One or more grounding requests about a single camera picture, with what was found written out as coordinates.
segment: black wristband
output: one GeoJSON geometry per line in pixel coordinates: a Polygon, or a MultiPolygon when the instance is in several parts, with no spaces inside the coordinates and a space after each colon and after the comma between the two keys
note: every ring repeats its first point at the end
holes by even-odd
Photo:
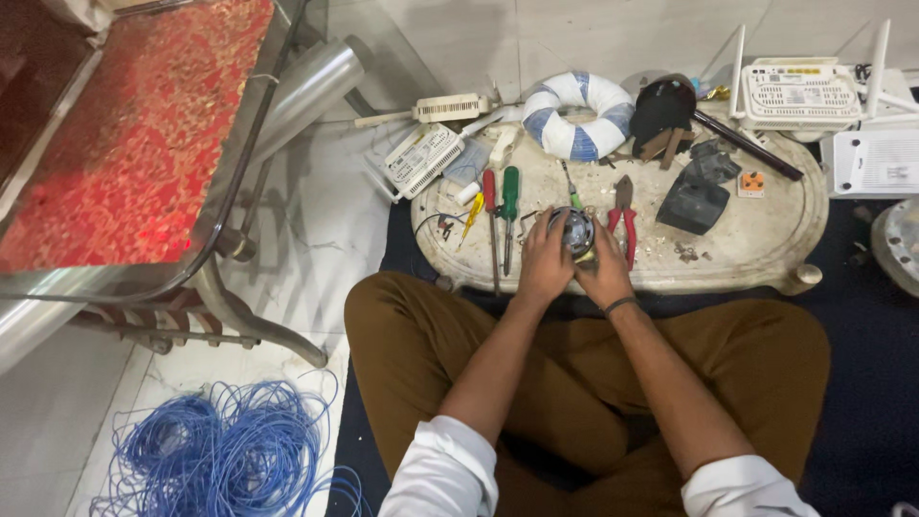
{"type": "Polygon", "coordinates": [[[615,310],[616,307],[627,304],[629,302],[632,302],[633,304],[637,305],[638,298],[634,296],[626,296],[625,298],[622,298],[620,300],[613,302],[612,304],[609,304],[609,307],[607,307],[606,309],[603,309],[603,316],[609,317],[609,313],[613,312],[613,310],[615,310]]]}

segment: person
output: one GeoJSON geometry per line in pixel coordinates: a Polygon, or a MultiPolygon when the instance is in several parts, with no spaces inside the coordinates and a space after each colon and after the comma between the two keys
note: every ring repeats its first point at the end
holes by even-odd
{"type": "Polygon", "coordinates": [[[816,515],[794,483],[829,369],[820,324],[771,300],[651,320],[608,230],[594,218],[596,267],[581,269],[551,211],[500,321],[393,272],[348,295],[355,375],[392,480],[380,516],[816,515]],[[606,321],[540,324],[572,278],[606,321]],[[660,433],[630,447],[626,418],[649,412],[660,433]],[[556,488],[502,433],[596,480],[556,488]]]}

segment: table leg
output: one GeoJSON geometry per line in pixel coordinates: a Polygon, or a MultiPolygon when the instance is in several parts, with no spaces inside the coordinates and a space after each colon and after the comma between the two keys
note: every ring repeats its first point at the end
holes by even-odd
{"type": "Polygon", "coordinates": [[[328,363],[329,358],[325,352],[308,339],[287,327],[252,314],[248,305],[227,291],[217,269],[217,259],[213,255],[195,273],[191,282],[210,312],[224,324],[235,328],[240,335],[287,347],[316,368],[322,368],[328,363]]]}

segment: coil of blue wire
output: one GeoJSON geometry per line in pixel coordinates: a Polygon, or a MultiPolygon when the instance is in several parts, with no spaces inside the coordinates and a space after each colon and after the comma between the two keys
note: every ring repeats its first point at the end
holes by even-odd
{"type": "Polygon", "coordinates": [[[174,397],[114,430],[108,492],[90,514],[294,516],[331,490],[354,503],[352,515],[372,517],[353,469],[317,472],[330,404],[287,381],[216,383],[207,396],[174,397]]]}

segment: brown trousers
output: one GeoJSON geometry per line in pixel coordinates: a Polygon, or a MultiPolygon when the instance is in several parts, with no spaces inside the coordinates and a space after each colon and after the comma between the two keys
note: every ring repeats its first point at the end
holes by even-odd
{"type": "MultiPolygon", "coordinates": [[[[345,325],[357,383],[390,479],[419,421],[437,414],[495,319],[399,273],[351,291],[345,325]]],[[[758,454],[800,479],[829,369],[823,329],[806,311],[743,300],[656,320],[758,454]]],[[[626,454],[622,414],[648,404],[614,328],[602,319],[539,327],[505,432],[597,476],[574,493],[538,480],[498,446],[501,516],[681,515],[682,480],[660,436],[626,454]]]]}

